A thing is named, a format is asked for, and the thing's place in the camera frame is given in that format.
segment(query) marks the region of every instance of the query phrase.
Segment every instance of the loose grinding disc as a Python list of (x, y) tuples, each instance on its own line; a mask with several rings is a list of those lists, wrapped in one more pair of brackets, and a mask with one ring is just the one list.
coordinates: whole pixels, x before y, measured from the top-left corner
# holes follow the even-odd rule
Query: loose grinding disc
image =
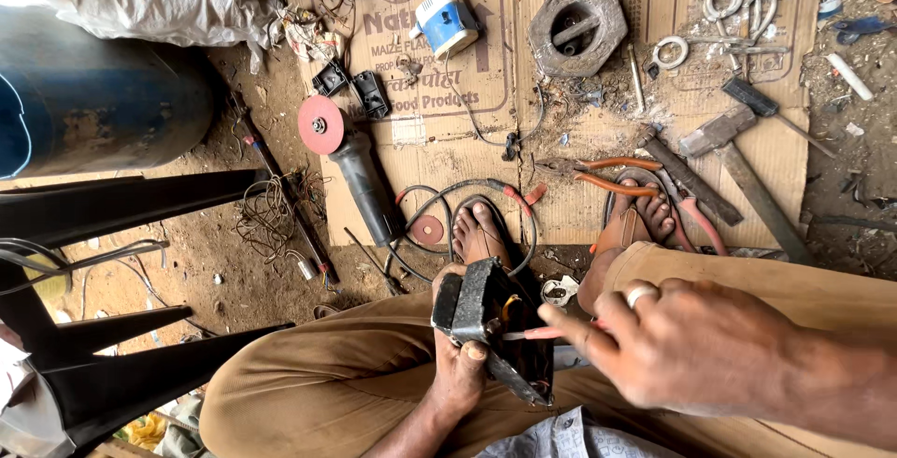
[[(323, 121), (323, 130), (315, 131), (315, 120)], [(299, 137), (316, 154), (332, 154), (342, 143), (342, 111), (324, 95), (312, 95), (299, 108)]]
[(421, 215), (411, 224), (411, 234), (421, 244), (438, 244), (444, 231), (442, 222), (432, 215)]

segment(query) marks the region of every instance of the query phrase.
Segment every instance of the hammer head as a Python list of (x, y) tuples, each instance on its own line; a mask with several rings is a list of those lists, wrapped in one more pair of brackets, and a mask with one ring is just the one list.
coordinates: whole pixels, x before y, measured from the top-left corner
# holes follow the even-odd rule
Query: hammer head
[(688, 158), (699, 157), (725, 145), (756, 124), (757, 117), (751, 108), (738, 104), (683, 137), (679, 141), (679, 151)]

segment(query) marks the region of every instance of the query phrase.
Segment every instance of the black metal frame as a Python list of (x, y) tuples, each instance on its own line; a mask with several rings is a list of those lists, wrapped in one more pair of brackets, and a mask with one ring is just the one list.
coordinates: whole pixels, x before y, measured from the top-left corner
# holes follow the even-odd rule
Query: black metal frame
[[(242, 199), (262, 170), (158, 179), (100, 179), (0, 193), (0, 237), (59, 248), (141, 224)], [(255, 187), (255, 193), (263, 190)], [(0, 261), (0, 291), (28, 281)], [(80, 458), (129, 421), (207, 383), (228, 358), (286, 323), (121, 357), (94, 353), (192, 315), (173, 306), (56, 325), (33, 288), (0, 294), (0, 320), (21, 337), (50, 386)]]

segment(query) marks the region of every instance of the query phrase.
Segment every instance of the hand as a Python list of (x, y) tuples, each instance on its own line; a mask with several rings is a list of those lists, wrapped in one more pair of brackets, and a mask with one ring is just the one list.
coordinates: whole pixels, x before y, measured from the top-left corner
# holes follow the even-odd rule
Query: hand
[[(440, 290), (442, 278), (449, 272), (464, 276), (467, 266), (449, 264), (433, 279), (433, 299)], [(436, 378), (427, 393), (440, 413), (462, 418), (477, 406), (486, 384), (483, 364), (489, 354), (482, 342), (471, 340), (457, 348), (448, 337), (434, 329), (436, 339)]]
[(804, 333), (753, 295), (712, 281), (666, 279), (659, 297), (645, 294), (630, 309), (634, 280), (623, 294), (603, 293), (595, 316), (609, 334), (543, 304), (539, 316), (603, 372), (638, 407), (696, 416), (770, 418), (787, 404), (800, 376)]

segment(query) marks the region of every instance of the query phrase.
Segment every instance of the ring on finger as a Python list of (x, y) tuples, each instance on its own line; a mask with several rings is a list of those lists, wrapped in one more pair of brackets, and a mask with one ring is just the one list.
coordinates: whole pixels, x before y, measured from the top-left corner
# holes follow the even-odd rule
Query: ring on finger
[(630, 291), (628, 295), (626, 295), (626, 304), (629, 305), (630, 309), (635, 309), (635, 303), (640, 298), (645, 295), (651, 295), (655, 298), (660, 296), (660, 292), (657, 291), (657, 288), (654, 285), (650, 285), (645, 283), (644, 285), (636, 286), (633, 291)]

